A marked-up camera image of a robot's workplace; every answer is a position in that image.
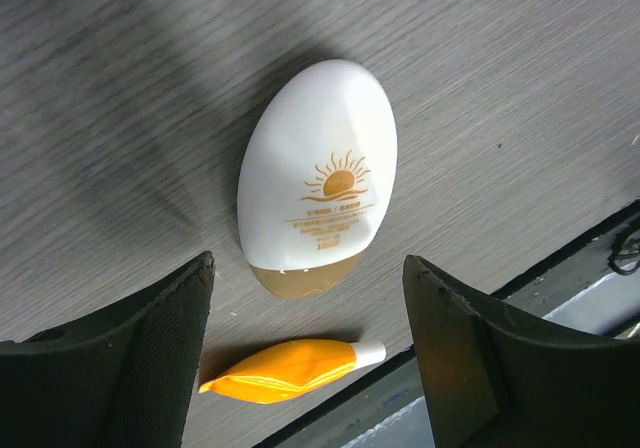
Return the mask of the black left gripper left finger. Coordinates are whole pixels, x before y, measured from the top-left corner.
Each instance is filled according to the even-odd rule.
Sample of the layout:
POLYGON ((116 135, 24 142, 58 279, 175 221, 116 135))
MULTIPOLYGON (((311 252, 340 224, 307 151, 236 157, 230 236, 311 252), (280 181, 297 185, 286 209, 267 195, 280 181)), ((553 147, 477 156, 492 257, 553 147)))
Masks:
POLYGON ((181 446, 214 274, 205 251, 93 313, 2 342, 2 446, 181 446))

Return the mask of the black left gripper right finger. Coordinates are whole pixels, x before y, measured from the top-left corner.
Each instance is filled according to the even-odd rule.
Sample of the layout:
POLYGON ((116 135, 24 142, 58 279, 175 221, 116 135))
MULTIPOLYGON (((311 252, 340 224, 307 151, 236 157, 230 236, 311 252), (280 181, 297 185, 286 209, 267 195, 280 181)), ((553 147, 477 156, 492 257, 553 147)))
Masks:
POLYGON ((408 256, 403 289, 439 447, 635 447, 639 343, 566 328, 408 256))

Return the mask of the orange cream tube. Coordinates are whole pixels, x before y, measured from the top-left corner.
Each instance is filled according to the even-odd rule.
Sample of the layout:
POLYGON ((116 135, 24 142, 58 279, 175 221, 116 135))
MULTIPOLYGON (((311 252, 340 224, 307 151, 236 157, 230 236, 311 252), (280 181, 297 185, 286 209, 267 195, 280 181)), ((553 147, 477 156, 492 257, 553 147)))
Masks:
POLYGON ((313 392, 353 371, 383 362, 381 342, 298 339, 259 351, 199 386, 244 402, 269 405, 313 392))

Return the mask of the white oval compact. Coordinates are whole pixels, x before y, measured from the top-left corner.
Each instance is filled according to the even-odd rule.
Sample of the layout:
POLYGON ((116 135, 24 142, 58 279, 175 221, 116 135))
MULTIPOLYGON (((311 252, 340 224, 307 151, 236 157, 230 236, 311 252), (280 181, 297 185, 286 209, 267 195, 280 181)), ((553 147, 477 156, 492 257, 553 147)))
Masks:
POLYGON ((269 103, 237 189, 239 239, 260 284, 302 298, 338 284, 387 212, 398 139, 390 100, 363 66, 314 64, 269 103))

